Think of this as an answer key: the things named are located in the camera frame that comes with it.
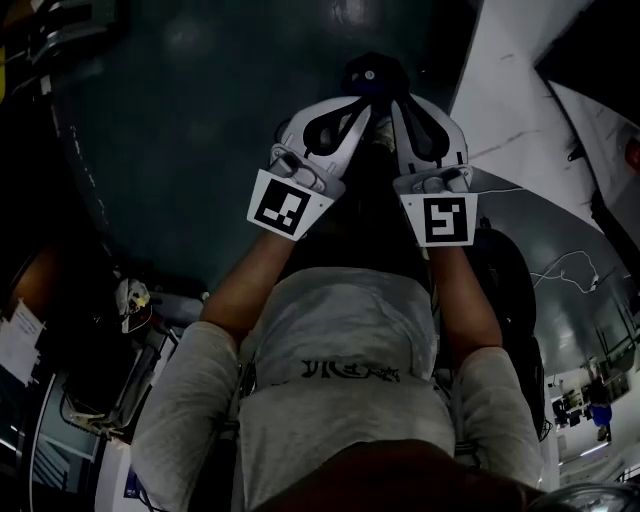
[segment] paper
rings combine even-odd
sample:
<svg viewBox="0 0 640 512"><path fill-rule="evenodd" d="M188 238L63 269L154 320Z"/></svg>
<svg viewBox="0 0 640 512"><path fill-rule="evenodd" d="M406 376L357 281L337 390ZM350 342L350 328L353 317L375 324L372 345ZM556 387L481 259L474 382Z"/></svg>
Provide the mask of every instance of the paper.
<svg viewBox="0 0 640 512"><path fill-rule="evenodd" d="M247 220L291 240L299 240L333 199L260 169Z"/></svg>
<svg viewBox="0 0 640 512"><path fill-rule="evenodd" d="M18 306L13 312L11 322L9 323L22 334L25 342L29 343L32 347L36 346L36 342L44 325L36 318L25 303L22 302L22 299L18 302Z"/></svg>
<svg viewBox="0 0 640 512"><path fill-rule="evenodd" d="M0 365L26 386L38 355L28 338L3 318L0 323Z"/></svg>

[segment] forearm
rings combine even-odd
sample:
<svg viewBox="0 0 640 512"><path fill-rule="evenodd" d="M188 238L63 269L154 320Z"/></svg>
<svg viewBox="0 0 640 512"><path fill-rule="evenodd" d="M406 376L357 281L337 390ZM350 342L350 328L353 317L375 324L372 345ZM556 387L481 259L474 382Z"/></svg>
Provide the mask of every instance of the forearm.
<svg viewBox="0 0 640 512"><path fill-rule="evenodd" d="M456 368L483 347L501 347L500 324L461 247L429 249Z"/></svg>
<svg viewBox="0 0 640 512"><path fill-rule="evenodd" d="M238 345L255 326L295 242L269 231L215 290L200 315L227 331Z"/></svg>

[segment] sleeve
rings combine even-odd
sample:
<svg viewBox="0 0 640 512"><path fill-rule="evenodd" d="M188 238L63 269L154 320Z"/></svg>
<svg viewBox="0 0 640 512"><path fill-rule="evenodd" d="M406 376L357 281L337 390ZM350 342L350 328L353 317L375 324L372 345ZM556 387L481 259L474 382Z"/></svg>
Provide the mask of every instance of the sleeve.
<svg viewBox="0 0 640 512"><path fill-rule="evenodd" d="M169 512L186 511L238 383L231 336L207 322L185 332L149 393L131 446L145 490Z"/></svg>
<svg viewBox="0 0 640 512"><path fill-rule="evenodd" d="M466 441L482 467L537 487L544 465L531 411L513 364L501 348L471 354L457 376Z"/></svg>

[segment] equipment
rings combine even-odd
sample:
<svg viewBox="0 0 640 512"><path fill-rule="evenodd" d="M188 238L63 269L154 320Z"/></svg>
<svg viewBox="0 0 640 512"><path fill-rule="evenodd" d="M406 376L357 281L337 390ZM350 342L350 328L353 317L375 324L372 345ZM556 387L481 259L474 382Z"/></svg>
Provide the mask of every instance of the equipment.
<svg viewBox="0 0 640 512"><path fill-rule="evenodd" d="M393 188L421 247L473 244L477 195L470 194L462 130L409 93L400 63L369 53L347 66L348 96L298 112L260 170L247 219L292 240L345 192L341 181L370 120L391 115L400 175Z"/></svg>
<svg viewBox="0 0 640 512"><path fill-rule="evenodd" d="M46 0L38 9L31 32L31 63L59 59L73 50L86 54L113 29L118 20L116 0Z"/></svg>

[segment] dark floor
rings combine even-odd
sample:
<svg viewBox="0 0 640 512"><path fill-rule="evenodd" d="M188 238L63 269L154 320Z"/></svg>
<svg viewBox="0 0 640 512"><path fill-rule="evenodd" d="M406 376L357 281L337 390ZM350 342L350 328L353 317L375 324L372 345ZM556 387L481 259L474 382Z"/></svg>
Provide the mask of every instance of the dark floor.
<svg viewBox="0 0 640 512"><path fill-rule="evenodd" d="M398 58L413 92L448 109L472 3L133 0L128 34L53 80L61 138L106 244L215 286L258 233L246 210L276 126L340 95L344 65L368 51ZM474 188L485 185L505 182L478 175ZM601 277L614 270L588 296L559 281L536 289L547 372L598 353L594 322L602 317L596 323L612 329L608 287L624 275L604 237L529 192L486 195L480 204L532 271L575 249L592 256ZM588 287L582 256L565 268Z"/></svg>
<svg viewBox="0 0 640 512"><path fill-rule="evenodd" d="M513 184L490 174L474 174L473 190L511 187ZM625 323L629 329L632 326L624 309L627 287L632 283L624 279L628 272L602 233L529 191L481 195L479 206L492 227L518 245L530 272L544 274L558 257L584 250L600 276L601 284L586 295L560 280L545 280L536 286L536 337L548 375L578 368L592 356L604 357L596 328L609 350L627 336ZM590 287L593 270L584 255L565 258L549 276L558 275L560 268L583 289Z"/></svg>

